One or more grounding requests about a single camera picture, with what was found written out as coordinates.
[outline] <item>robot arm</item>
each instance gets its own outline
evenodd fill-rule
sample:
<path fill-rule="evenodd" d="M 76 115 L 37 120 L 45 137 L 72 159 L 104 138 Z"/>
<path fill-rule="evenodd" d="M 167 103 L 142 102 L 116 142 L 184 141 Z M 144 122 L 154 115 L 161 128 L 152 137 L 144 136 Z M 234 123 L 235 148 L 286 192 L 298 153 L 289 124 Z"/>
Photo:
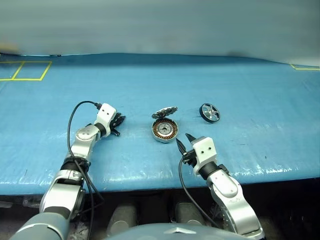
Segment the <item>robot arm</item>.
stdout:
<path fill-rule="evenodd" d="M 26 222 L 12 240 L 48 239 L 66 240 L 69 222 L 83 208 L 85 190 L 84 176 L 79 171 L 77 161 L 84 173 L 90 166 L 90 156 L 95 143 L 111 133 L 119 135 L 115 129 L 125 116 L 117 113 L 116 109 L 107 103 L 99 104 L 99 112 L 94 124 L 79 129 L 71 147 L 74 157 L 68 153 L 64 163 L 55 175 L 49 189 L 42 197 L 40 213 Z"/>
<path fill-rule="evenodd" d="M 222 211 L 224 228 L 254 240 L 263 239 L 264 231 L 256 213 L 244 198 L 240 184 L 229 175 L 224 165 L 217 165 L 217 152 L 212 138 L 186 136 L 193 149 L 186 151 L 177 139 L 182 159 L 184 163 L 192 165 L 196 175 L 206 180 L 212 198 Z"/>

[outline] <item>copper coil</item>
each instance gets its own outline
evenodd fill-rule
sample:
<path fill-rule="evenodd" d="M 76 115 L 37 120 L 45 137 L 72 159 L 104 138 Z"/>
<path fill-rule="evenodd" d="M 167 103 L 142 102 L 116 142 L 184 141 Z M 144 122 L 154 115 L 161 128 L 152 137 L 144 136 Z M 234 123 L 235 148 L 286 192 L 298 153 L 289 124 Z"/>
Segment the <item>copper coil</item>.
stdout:
<path fill-rule="evenodd" d="M 166 135 L 166 136 L 162 136 L 159 134 L 158 132 L 158 126 L 160 124 L 163 124 L 163 123 L 166 123 L 168 125 L 170 125 L 172 131 L 170 134 Z M 157 138 L 160 138 L 160 139 L 164 139 L 164 140 L 170 140 L 172 138 L 174 138 L 178 132 L 178 127 L 176 125 L 175 122 L 169 120 L 169 119 L 166 119 L 166 118 L 163 118 L 163 119 L 159 119 L 157 121 L 155 121 L 152 125 L 152 131 L 154 133 L 154 135 L 157 137 Z"/>

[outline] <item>yellow tape line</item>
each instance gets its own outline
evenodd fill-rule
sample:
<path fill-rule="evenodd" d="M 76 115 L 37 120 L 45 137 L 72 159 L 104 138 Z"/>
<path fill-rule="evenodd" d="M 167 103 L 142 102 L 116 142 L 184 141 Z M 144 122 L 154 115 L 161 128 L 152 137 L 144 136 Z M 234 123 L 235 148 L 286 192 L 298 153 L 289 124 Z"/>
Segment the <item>yellow tape line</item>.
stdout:
<path fill-rule="evenodd" d="M 20 66 L 15 71 L 12 78 L 0 78 L 0 81 L 42 81 L 45 75 L 47 74 L 49 68 L 51 67 L 52 61 L 0 61 L 0 64 L 19 64 L 19 63 L 20 63 Z M 19 72 L 21 71 L 25 63 L 27 64 L 47 63 L 48 65 L 46 66 L 41 77 L 39 78 L 16 78 L 16 76 L 19 74 Z"/>
<path fill-rule="evenodd" d="M 320 71 L 320 67 L 297 67 L 293 64 L 290 64 L 291 67 L 293 67 L 295 70 L 301 70 L 301 71 Z"/>

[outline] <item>blue table surface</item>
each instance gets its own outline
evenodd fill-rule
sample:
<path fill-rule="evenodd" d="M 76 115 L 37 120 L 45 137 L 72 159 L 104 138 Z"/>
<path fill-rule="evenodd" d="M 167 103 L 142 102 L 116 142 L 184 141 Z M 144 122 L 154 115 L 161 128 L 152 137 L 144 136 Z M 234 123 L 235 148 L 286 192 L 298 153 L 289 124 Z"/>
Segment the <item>blue table surface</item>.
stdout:
<path fill-rule="evenodd" d="M 0 81 L 0 195 L 43 194 L 67 153 L 67 123 L 83 100 L 109 103 L 126 115 L 119 137 L 99 141 L 89 176 L 100 191 L 179 188 L 181 155 L 174 142 L 151 134 L 151 115 L 171 118 L 184 133 L 212 137 L 219 164 L 242 184 L 320 176 L 320 72 L 242 57 L 98 54 L 0 56 L 5 61 L 52 61 L 42 81 Z M 0 78 L 17 64 L 0 64 Z M 38 78 L 44 64 L 25 64 L 19 78 Z M 199 115 L 212 103 L 221 119 Z M 96 119 L 79 108 L 71 134 Z M 189 187 L 205 181 L 183 167 Z"/>

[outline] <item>gray wall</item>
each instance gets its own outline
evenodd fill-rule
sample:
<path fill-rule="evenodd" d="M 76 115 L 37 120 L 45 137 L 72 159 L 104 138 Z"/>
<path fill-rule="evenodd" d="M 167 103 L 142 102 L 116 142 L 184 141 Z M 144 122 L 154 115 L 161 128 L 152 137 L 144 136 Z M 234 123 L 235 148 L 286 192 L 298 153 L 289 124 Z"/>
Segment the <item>gray wall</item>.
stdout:
<path fill-rule="evenodd" d="M 319 66 L 320 0 L 2 0 L 0 52 L 232 55 Z"/>

